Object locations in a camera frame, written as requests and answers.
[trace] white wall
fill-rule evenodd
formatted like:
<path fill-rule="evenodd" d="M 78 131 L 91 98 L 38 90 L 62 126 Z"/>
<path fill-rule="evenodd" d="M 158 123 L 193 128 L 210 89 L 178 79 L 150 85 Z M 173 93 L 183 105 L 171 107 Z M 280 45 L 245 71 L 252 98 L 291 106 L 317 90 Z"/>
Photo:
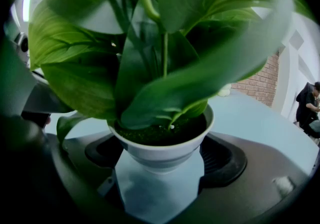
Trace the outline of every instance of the white wall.
<path fill-rule="evenodd" d="M 294 13 L 284 50 L 279 57 L 279 77 L 272 108 L 296 121 L 296 96 L 307 82 L 320 81 L 320 27 L 312 20 Z"/>

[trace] black hair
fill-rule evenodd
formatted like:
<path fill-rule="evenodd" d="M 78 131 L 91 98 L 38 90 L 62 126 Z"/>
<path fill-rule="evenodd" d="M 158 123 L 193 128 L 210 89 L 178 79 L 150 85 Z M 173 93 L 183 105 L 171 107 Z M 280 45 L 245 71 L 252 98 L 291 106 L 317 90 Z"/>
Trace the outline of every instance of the black hair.
<path fill-rule="evenodd" d="M 320 92 L 320 82 L 315 82 L 315 83 L 314 83 L 314 88 L 315 88 L 318 92 Z"/>

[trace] person's arm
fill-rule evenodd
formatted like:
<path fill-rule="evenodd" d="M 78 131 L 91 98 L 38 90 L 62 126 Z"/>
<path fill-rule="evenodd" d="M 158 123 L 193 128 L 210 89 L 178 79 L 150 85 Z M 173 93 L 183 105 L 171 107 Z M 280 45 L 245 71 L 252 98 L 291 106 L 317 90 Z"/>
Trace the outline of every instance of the person's arm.
<path fill-rule="evenodd" d="M 306 106 L 308 109 L 311 109 L 311 110 L 313 110 L 313 111 L 315 111 L 315 112 L 320 112 L 320 107 L 316 107 L 316 106 L 312 105 L 311 103 L 307 103 L 305 106 Z"/>
<path fill-rule="evenodd" d="M 315 97 L 313 96 L 313 94 L 308 93 L 305 99 L 305 104 L 306 104 L 305 106 L 312 111 L 320 112 L 319 107 L 314 105 L 316 103 L 317 103 L 317 100 L 315 100 Z"/>

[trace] light blue table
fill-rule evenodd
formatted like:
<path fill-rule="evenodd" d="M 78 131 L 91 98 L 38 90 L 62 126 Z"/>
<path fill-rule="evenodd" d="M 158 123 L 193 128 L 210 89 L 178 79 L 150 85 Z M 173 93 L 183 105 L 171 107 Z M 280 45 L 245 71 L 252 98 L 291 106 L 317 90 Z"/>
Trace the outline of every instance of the light blue table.
<path fill-rule="evenodd" d="M 287 119 L 235 90 L 231 90 L 228 97 L 210 99 L 209 104 L 215 118 L 212 131 L 270 146 L 286 156 L 306 176 L 310 175 L 319 148 Z M 45 128 L 47 133 L 56 133 L 59 116 L 51 115 L 51 124 Z M 91 118 L 78 124 L 68 138 L 99 132 L 109 133 L 106 121 Z M 123 151 L 116 165 L 116 174 L 126 212 L 150 223 L 162 224 L 183 211 L 197 197 L 204 164 L 197 149 L 176 171 L 155 175 L 144 170 Z"/>

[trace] pot base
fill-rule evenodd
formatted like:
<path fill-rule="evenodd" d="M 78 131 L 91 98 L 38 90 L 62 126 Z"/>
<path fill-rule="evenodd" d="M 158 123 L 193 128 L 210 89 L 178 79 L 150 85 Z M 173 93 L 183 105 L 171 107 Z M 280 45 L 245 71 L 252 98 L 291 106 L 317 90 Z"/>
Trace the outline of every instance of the pot base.
<path fill-rule="evenodd" d="M 146 161 L 141 158 L 134 157 L 132 154 L 129 155 L 137 161 L 145 170 L 153 174 L 169 174 L 176 170 L 180 165 L 182 165 L 185 161 L 187 161 L 193 152 L 189 153 L 188 155 L 184 155 L 183 157 L 170 160 L 170 161 Z"/>
<path fill-rule="evenodd" d="M 214 124 L 214 113 L 209 105 L 207 105 L 204 110 L 203 116 L 205 117 L 206 129 L 201 134 L 198 134 L 197 136 L 192 134 L 192 136 L 195 137 L 186 142 L 165 146 L 152 146 L 135 143 L 121 136 L 115 130 L 114 121 L 108 121 L 108 125 L 111 132 L 119 139 L 123 148 L 134 160 L 149 172 L 165 174 L 174 171 L 179 165 L 185 162 L 200 146 L 205 136 L 212 128 Z"/>

